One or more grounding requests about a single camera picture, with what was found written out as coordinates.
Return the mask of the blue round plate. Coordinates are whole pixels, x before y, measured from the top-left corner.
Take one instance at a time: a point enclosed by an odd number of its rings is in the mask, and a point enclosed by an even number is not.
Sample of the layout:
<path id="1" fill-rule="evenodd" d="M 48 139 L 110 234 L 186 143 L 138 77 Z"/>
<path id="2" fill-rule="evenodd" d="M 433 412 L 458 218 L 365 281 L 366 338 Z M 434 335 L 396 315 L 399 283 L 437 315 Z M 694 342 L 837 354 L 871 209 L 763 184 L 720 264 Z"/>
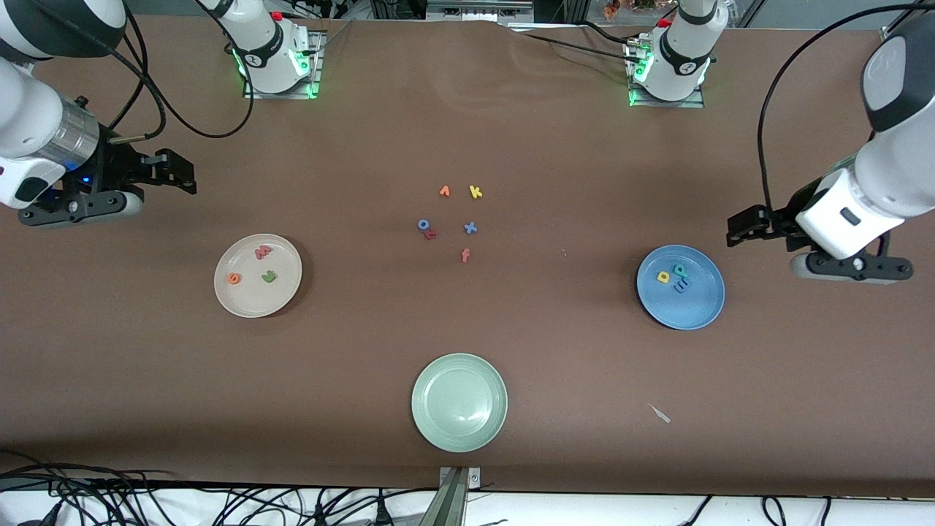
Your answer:
<path id="1" fill-rule="evenodd" d="M 690 289 L 678 294 L 673 290 L 680 276 L 672 273 L 674 265 L 687 266 Z M 657 280 L 659 272 L 669 272 L 669 283 Z M 671 329 L 701 329 L 720 316 L 727 299 L 722 273 L 707 254 L 682 244 L 660 246 L 644 257 L 636 273 L 636 291 L 646 313 Z"/>

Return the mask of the beige round plate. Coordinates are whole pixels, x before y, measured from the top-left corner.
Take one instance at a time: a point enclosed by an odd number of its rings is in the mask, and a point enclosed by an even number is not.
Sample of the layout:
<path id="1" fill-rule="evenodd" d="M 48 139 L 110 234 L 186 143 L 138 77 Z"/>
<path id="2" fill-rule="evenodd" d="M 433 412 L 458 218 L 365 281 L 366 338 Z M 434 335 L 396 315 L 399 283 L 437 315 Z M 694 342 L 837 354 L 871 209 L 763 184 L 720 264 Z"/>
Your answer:
<path id="1" fill-rule="evenodd" d="M 273 251 L 258 261 L 254 249 L 261 244 L 271 246 Z M 278 274 L 274 283 L 262 280 L 267 270 Z M 241 275 L 239 284 L 226 282 L 230 272 Z M 244 319 L 260 319 L 287 306 L 300 288 L 302 277 L 302 260 L 294 244 L 285 237 L 263 233 L 244 237 L 227 248 L 215 267 L 213 288 L 227 312 Z"/>

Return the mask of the pink artificial flowers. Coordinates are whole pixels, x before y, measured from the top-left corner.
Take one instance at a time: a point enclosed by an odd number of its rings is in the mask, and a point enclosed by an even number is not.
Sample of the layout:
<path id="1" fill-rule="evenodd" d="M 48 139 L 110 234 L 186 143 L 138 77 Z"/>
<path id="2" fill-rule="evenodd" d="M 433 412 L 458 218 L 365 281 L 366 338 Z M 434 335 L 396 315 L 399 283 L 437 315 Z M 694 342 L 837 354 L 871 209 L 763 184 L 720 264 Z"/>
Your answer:
<path id="1" fill-rule="evenodd" d="M 668 0 L 606 0 L 603 14 L 606 20 L 613 20 L 619 13 L 625 16 L 648 15 L 667 6 Z"/>

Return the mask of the brown paper table cover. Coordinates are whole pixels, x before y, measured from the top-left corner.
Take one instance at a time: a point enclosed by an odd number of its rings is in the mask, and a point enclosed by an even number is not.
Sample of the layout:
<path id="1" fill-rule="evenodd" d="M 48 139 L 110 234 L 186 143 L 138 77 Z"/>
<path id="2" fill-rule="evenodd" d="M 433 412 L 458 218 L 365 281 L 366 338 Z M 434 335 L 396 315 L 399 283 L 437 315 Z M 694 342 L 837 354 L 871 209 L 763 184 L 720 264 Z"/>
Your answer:
<path id="1" fill-rule="evenodd" d="M 762 199 L 763 96 L 808 38 L 725 32 L 705 107 L 661 109 L 629 107 L 611 59 L 497 24 L 354 21 L 317 99 L 141 145 L 189 159 L 194 196 L 148 187 L 137 216 L 67 229 L 0 205 L 0 447 L 196 481 L 430 487 L 465 465 L 527 492 L 935 495 L 935 213 L 893 233 L 916 270 L 888 286 L 725 245 Z M 213 276 L 263 233 L 302 282 L 244 319 Z M 710 325 L 642 307 L 638 267 L 668 244 L 722 273 Z M 453 353 L 508 392 L 465 454 L 411 413 Z"/>

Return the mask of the green round plate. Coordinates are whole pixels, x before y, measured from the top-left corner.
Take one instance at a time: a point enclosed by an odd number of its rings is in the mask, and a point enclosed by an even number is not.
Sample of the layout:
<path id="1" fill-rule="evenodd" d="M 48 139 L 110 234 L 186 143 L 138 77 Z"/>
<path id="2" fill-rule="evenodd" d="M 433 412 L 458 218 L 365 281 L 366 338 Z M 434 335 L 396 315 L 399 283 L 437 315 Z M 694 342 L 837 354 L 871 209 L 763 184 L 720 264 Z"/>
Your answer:
<path id="1" fill-rule="evenodd" d="M 508 415 L 501 374 L 477 355 L 453 353 L 428 363 L 411 393 L 421 436 L 443 451 L 465 454 L 491 443 Z"/>

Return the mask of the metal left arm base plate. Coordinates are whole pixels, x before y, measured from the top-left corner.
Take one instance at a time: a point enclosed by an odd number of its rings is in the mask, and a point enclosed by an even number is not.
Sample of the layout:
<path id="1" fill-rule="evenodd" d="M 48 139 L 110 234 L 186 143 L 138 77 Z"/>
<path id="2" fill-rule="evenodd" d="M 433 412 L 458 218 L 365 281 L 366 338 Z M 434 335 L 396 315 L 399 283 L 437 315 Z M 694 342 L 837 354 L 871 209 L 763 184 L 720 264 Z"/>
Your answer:
<path id="1" fill-rule="evenodd" d="M 637 37 L 628 37 L 625 44 L 622 44 L 622 50 L 625 58 L 635 58 L 635 62 L 627 65 L 628 97 L 631 107 L 675 107 L 675 109 L 702 109 L 704 107 L 701 83 L 705 80 L 707 64 L 701 69 L 698 79 L 692 82 L 692 92 L 688 96 L 684 99 L 669 101 L 659 99 L 644 85 L 651 68 L 655 64 L 662 63 L 661 60 L 655 59 L 650 34 L 643 33 L 638 34 Z"/>

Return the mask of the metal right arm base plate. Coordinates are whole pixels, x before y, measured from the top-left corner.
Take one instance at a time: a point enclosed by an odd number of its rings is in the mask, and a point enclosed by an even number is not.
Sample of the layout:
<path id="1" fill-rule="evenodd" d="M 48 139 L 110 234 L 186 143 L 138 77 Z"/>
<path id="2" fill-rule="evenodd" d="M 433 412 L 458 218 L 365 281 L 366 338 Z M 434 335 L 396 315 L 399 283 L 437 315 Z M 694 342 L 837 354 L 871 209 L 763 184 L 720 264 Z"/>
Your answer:
<path id="1" fill-rule="evenodd" d="M 285 87 L 287 80 L 295 84 L 280 92 L 255 90 L 253 83 L 243 84 L 244 99 L 317 99 L 323 77 L 327 33 L 311 31 L 303 26 L 291 30 L 290 39 L 284 40 L 283 49 L 272 62 L 260 69 L 261 87 Z"/>

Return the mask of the aluminium frame structure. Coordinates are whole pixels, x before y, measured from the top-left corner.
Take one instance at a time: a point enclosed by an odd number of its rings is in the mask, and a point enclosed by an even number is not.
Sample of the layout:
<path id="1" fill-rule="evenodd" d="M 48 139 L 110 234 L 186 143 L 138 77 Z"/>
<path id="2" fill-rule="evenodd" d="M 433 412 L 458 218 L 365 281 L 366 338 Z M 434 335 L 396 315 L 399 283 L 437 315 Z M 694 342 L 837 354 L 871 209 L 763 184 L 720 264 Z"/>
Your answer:
<path id="1" fill-rule="evenodd" d="M 585 18 L 595 0 L 361 0 L 376 20 L 494 21 L 507 26 Z"/>

